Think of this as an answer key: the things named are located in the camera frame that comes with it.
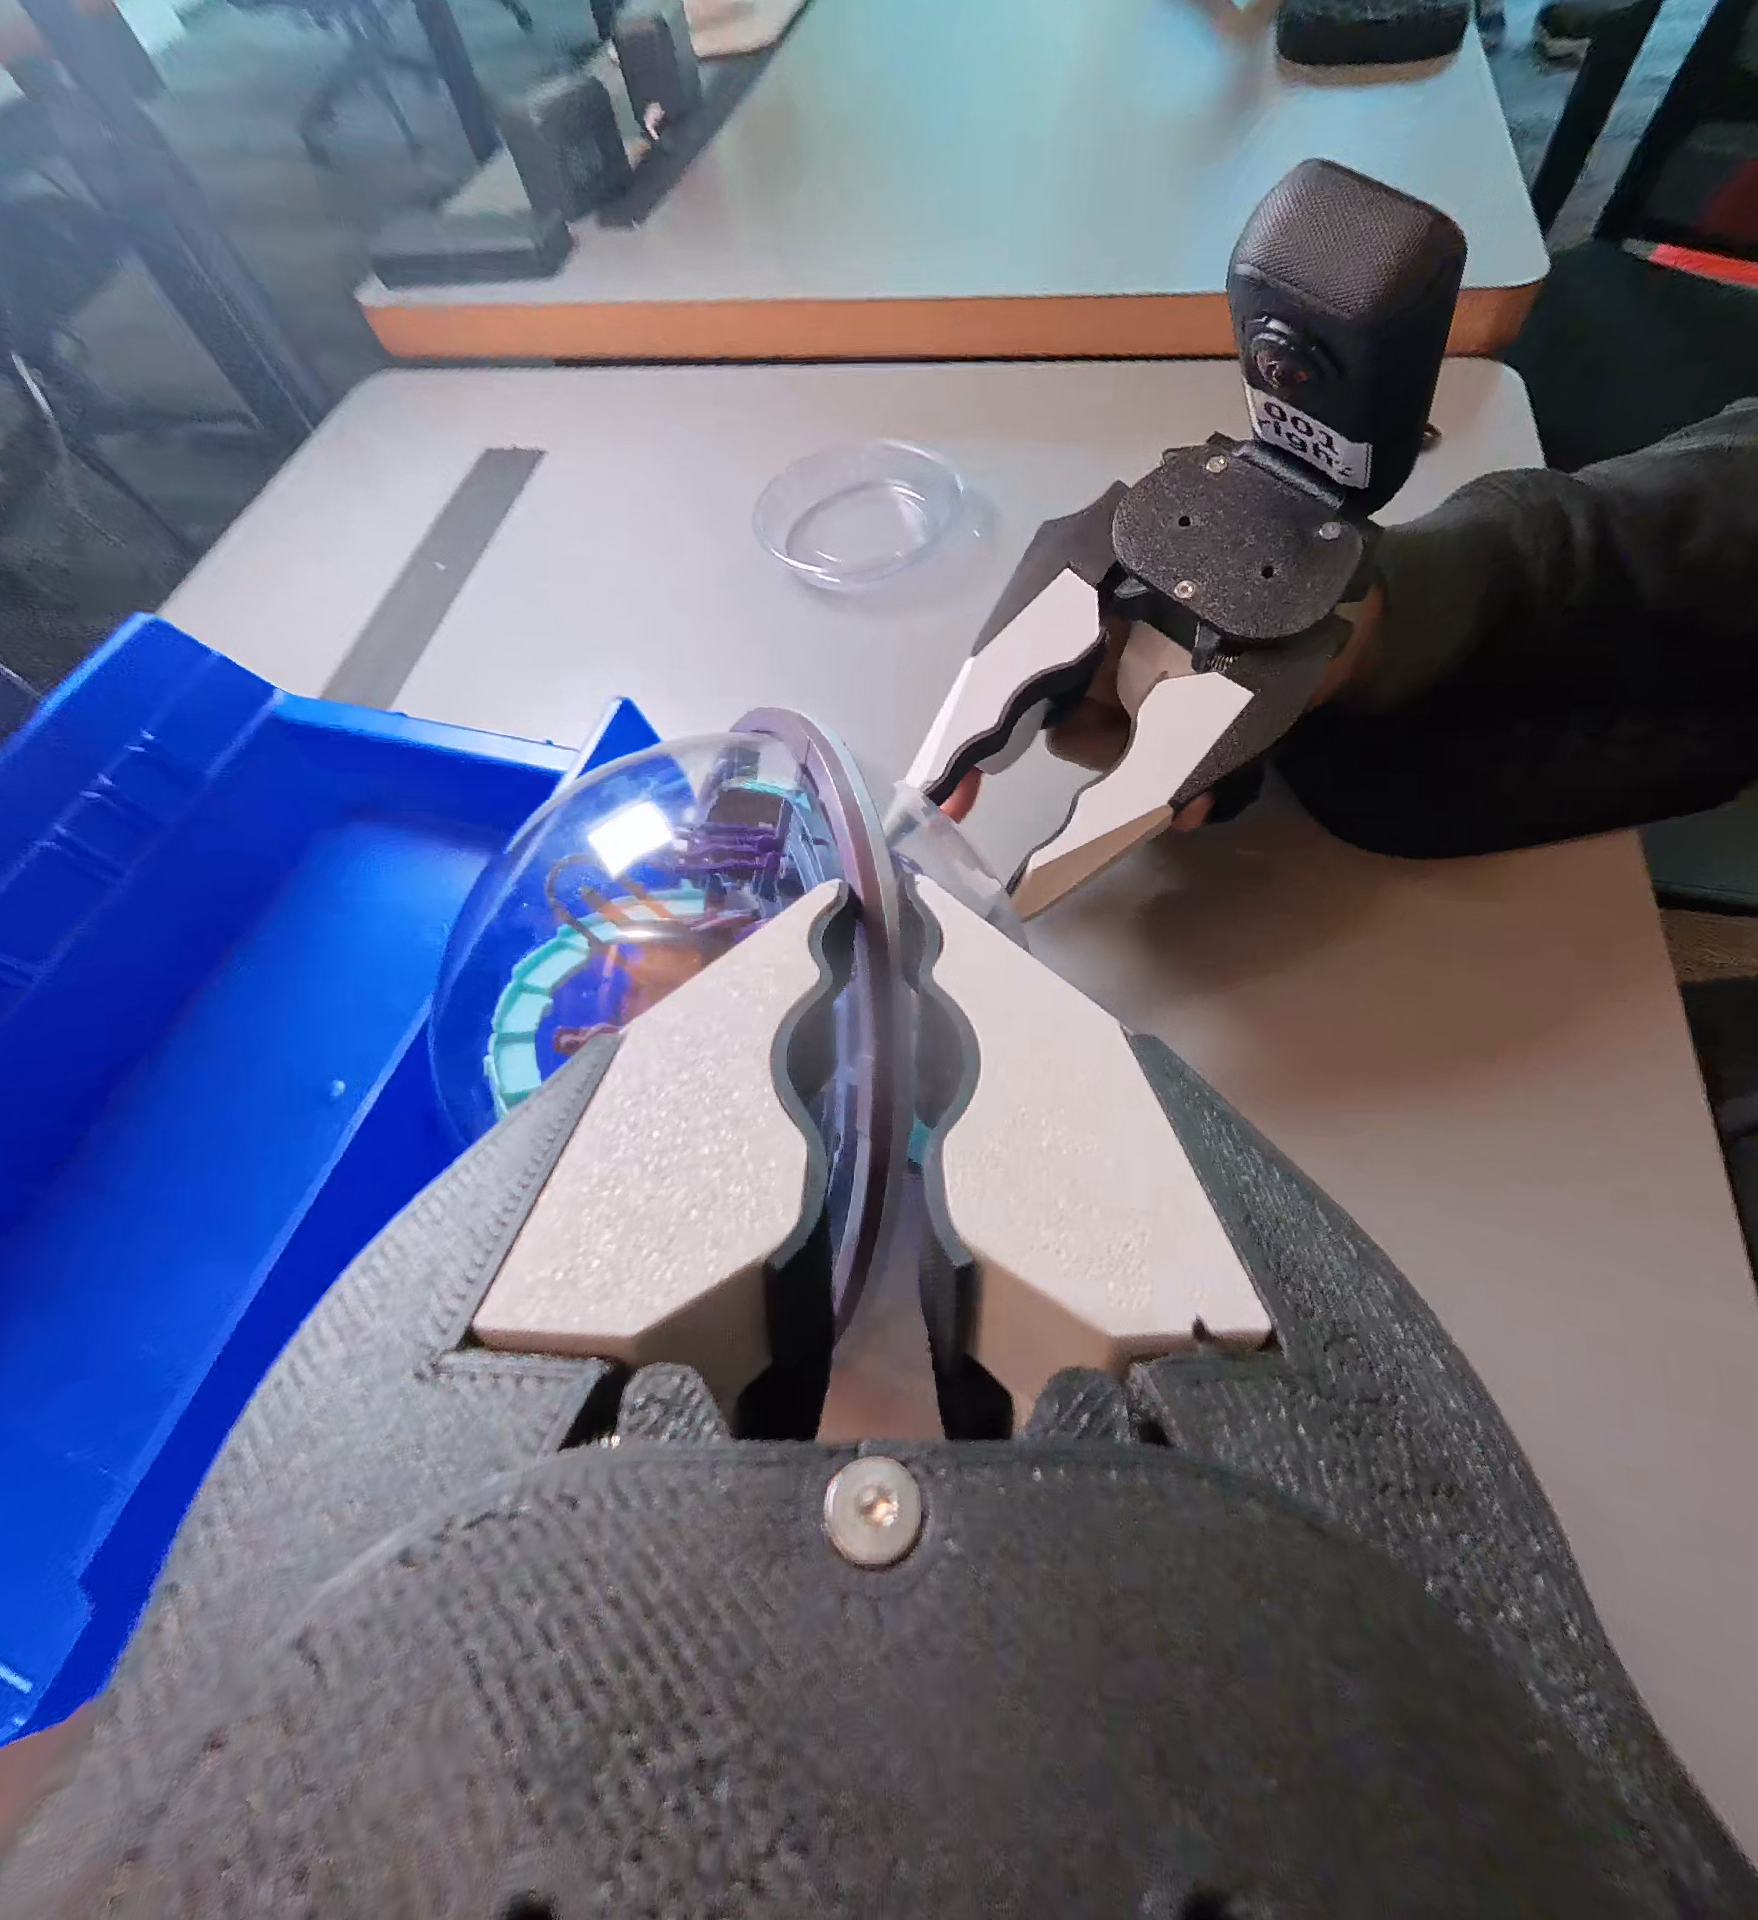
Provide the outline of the black power box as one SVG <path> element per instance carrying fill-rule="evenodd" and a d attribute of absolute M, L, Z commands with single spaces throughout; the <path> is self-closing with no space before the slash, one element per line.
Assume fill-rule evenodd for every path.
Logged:
<path fill-rule="evenodd" d="M 624 4 L 610 42 L 629 107 L 649 139 L 662 139 L 701 104 L 699 56 L 681 3 Z"/>
<path fill-rule="evenodd" d="M 559 74 L 504 100 L 497 123 L 537 214 L 574 223 L 626 194 L 626 133 L 595 72 Z"/>

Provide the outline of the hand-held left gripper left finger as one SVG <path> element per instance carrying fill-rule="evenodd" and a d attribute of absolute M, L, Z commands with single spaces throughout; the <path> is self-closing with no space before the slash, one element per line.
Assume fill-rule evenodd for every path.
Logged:
<path fill-rule="evenodd" d="M 681 1364 L 724 1407 L 822 1377 L 851 947 L 853 892 L 822 881 L 619 1035 L 475 1308 L 481 1347 Z"/>

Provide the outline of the person's right forearm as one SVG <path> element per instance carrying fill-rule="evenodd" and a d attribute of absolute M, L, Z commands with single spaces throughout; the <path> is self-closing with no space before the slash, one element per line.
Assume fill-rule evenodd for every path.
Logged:
<path fill-rule="evenodd" d="M 1351 848 L 1446 859 L 1640 830 L 1758 780 L 1758 401 L 1381 532 L 1362 663 L 1280 741 Z"/>

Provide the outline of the clear plastic dish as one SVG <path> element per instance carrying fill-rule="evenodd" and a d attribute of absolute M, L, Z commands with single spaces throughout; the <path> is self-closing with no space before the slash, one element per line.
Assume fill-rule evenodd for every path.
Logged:
<path fill-rule="evenodd" d="M 944 449 L 899 438 L 795 455 L 755 494 L 750 532 L 798 587 L 866 598 L 930 583 L 992 538 L 992 507 Z"/>

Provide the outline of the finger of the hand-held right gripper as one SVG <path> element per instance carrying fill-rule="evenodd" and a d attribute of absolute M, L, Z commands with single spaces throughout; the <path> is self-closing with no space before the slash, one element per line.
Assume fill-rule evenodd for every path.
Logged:
<path fill-rule="evenodd" d="M 1014 762 L 1096 669 L 1106 634 L 1099 592 L 1062 568 L 962 662 L 910 762 L 910 786 L 964 818 L 987 772 Z"/>
<path fill-rule="evenodd" d="M 1012 879 L 1012 908 L 1034 919 L 1158 838 L 1180 811 L 1180 792 L 1227 741 L 1253 693 L 1227 675 L 1158 681 L 1131 723 L 1115 765 L 1072 796 L 1059 831 Z"/>

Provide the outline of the flat black bar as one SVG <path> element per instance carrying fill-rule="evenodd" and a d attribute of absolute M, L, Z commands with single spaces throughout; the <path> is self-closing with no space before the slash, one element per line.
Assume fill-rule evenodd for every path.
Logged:
<path fill-rule="evenodd" d="M 411 211 L 372 236 L 371 274 L 391 290 L 515 284 L 555 276 L 573 251 L 569 223 L 533 210 Z"/>

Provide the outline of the black mesh office chair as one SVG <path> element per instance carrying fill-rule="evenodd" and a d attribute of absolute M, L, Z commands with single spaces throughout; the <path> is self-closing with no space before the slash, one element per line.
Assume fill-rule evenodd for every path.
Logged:
<path fill-rule="evenodd" d="M 1506 364 L 1561 471 L 1758 401 L 1758 3 L 1709 9 Z"/>

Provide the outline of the blue plastic bin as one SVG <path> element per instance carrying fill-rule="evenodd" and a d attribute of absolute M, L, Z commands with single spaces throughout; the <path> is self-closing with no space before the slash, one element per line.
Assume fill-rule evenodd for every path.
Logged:
<path fill-rule="evenodd" d="M 0 749 L 0 1750 L 117 1665 L 223 1437 L 452 1163 L 426 1024 L 580 750 L 125 626 Z"/>

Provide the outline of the clear maze ball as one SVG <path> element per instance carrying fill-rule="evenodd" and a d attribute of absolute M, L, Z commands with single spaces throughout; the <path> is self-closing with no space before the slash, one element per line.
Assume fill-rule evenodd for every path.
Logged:
<path fill-rule="evenodd" d="M 574 772 L 460 908 L 427 1023 L 433 1092 L 460 1149 L 513 1115 L 593 1040 L 623 1032 L 822 884 L 859 922 L 822 1030 L 806 1119 L 825 1154 L 833 1334 L 848 1331 L 908 1162 L 888 975 L 896 900 L 924 874 L 1024 947 L 1003 888 L 924 796 L 872 801 L 848 749 L 790 707 L 727 732 L 645 741 Z"/>

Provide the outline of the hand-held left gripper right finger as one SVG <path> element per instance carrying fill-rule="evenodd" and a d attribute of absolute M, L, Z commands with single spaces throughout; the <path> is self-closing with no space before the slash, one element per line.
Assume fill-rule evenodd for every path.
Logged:
<path fill-rule="evenodd" d="M 937 881 L 899 903 L 942 1422 L 1010 1428 L 1068 1370 L 1265 1347 L 1255 1260 L 1131 1030 Z"/>

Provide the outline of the person's right hand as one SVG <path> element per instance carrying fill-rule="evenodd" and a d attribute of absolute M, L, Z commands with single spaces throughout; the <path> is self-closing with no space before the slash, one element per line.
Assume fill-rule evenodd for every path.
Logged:
<path fill-rule="evenodd" d="M 1061 762 L 1103 774 L 1123 756 L 1131 741 L 1131 713 L 1121 702 L 1119 666 L 1128 627 L 1116 626 L 1103 635 L 1093 678 L 1074 704 L 1059 704 L 1044 728 L 1049 752 Z"/>

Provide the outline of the black dimpled wrist rest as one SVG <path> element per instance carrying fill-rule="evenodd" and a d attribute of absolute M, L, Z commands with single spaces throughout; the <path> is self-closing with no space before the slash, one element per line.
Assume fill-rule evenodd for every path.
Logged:
<path fill-rule="evenodd" d="M 1273 54 L 1313 70 L 1449 61 L 1471 21 L 1471 3 L 1283 3 Z"/>

